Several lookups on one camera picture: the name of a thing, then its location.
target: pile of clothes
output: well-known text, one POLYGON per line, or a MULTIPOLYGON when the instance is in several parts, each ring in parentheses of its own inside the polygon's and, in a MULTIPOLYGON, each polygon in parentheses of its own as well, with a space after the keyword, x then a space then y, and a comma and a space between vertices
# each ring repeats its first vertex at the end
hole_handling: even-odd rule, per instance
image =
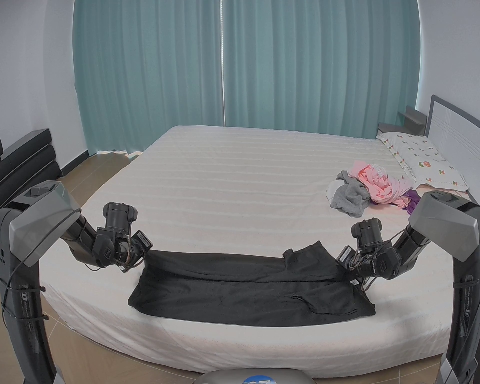
POLYGON ((411 214, 420 201, 410 180, 388 177, 377 164, 355 161, 349 170, 341 171, 327 187, 327 198, 332 208, 346 212, 350 217, 361 217, 370 201, 374 204, 395 204, 411 214))

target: floral pillow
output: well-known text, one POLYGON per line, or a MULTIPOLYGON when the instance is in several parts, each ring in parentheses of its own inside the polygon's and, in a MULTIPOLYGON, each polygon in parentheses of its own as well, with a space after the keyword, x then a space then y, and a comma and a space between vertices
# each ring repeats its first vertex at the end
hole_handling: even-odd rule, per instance
POLYGON ((392 152, 415 188, 428 184, 462 192, 468 189, 463 176, 442 157, 426 136, 388 132, 379 134, 377 139, 392 152))

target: white wall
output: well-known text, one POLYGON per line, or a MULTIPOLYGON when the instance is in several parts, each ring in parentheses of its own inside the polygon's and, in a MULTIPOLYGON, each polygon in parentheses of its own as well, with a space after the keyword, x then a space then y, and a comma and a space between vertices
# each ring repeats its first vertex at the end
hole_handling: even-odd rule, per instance
POLYGON ((0 1, 0 139, 49 128, 60 168, 86 150, 74 87, 73 0, 0 1))
POLYGON ((480 119, 480 0, 418 0, 421 65, 417 109, 432 94, 480 119))

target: pink cloth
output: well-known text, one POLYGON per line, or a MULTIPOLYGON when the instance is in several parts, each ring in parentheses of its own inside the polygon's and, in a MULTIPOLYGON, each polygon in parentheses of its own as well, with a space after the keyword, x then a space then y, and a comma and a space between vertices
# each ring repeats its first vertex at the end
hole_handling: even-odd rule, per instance
POLYGON ((348 175, 363 183, 371 200, 378 204, 392 203, 405 208, 410 203, 409 197, 402 196, 412 189, 410 180, 389 178, 383 168, 359 160, 355 160, 353 167, 348 170, 348 175))

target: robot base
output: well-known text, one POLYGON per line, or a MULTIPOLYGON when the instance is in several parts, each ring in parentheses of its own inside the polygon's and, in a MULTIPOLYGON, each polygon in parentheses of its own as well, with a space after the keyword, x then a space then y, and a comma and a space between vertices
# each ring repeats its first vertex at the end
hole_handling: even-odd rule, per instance
POLYGON ((315 381, 295 369, 244 368, 205 373, 193 384, 315 384, 315 381))

